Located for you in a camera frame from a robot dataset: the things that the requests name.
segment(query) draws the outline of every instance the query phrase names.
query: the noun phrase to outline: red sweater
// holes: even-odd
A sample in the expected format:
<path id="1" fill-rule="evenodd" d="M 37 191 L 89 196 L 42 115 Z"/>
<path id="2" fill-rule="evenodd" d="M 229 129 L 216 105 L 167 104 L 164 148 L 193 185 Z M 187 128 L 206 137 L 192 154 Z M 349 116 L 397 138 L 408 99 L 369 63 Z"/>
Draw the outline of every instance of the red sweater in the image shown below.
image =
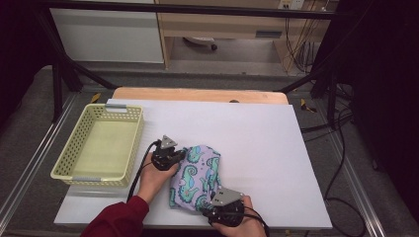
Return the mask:
<path id="1" fill-rule="evenodd" d="M 133 196 L 128 203 L 112 204 L 90 222 L 81 236 L 138 237 L 142 232 L 142 220 L 148 210 L 147 202 L 138 196 Z"/>

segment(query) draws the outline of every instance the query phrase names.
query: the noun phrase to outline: plastic basket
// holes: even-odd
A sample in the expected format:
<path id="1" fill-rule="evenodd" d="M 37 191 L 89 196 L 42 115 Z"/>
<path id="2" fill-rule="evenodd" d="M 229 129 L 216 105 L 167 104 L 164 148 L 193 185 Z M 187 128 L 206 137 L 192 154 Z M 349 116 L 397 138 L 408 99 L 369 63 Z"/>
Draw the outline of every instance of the plastic basket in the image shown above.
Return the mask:
<path id="1" fill-rule="evenodd" d="M 51 177 L 68 185 L 127 187 L 143 125 L 140 106 L 86 106 Z"/>

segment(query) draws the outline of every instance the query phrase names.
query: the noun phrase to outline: white paper surface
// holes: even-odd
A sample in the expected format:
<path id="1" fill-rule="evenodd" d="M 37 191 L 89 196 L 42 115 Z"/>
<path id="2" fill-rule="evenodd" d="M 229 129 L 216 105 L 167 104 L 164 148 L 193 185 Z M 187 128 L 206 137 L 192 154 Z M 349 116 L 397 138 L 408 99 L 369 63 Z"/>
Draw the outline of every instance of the white paper surface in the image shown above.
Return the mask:
<path id="1" fill-rule="evenodd" d="M 148 145 L 163 134 L 178 148 L 208 145 L 221 154 L 224 187 L 252 198 L 272 228 L 331 228 L 292 106 L 110 100 L 143 107 L 144 129 L 132 178 Z M 70 187 L 57 224 L 89 223 L 107 205 L 126 201 L 129 188 Z M 168 183 L 156 197 L 145 225 L 208 228 L 200 215 L 169 207 Z"/>

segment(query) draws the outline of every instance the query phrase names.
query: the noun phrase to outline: fabric pouch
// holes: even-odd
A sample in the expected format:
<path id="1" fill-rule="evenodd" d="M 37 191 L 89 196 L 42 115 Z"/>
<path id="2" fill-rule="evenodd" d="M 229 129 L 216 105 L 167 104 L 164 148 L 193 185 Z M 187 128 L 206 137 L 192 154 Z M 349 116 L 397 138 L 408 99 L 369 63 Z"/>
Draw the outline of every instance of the fabric pouch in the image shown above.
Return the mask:
<path id="1" fill-rule="evenodd" d="M 201 211 L 201 208 L 211 207 L 211 197 L 220 189 L 218 165 L 221 155 L 205 145 L 187 150 L 170 182 L 169 205 Z"/>

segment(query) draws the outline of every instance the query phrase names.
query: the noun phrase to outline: hand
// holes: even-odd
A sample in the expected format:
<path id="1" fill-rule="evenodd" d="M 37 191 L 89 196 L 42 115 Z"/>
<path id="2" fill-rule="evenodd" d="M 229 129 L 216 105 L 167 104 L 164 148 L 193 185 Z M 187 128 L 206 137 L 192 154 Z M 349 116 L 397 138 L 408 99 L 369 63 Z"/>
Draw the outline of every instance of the hand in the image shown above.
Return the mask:
<path id="1" fill-rule="evenodd" d="M 242 200 L 244 206 L 253 209 L 252 200 L 249 196 L 243 197 Z M 249 208 L 245 208 L 244 213 L 257 215 Z M 212 224 L 212 227 L 227 237 L 266 237 L 262 223 L 250 217 L 244 217 L 237 227 L 228 227 L 216 222 Z"/>
<path id="2" fill-rule="evenodd" d="M 148 204 L 151 204 L 166 180 L 176 173 L 179 165 L 172 166 L 168 171 L 159 171 L 151 163 L 151 154 L 148 153 L 145 158 L 144 167 L 139 179 L 139 191 L 137 193 L 137 196 L 145 200 Z"/>

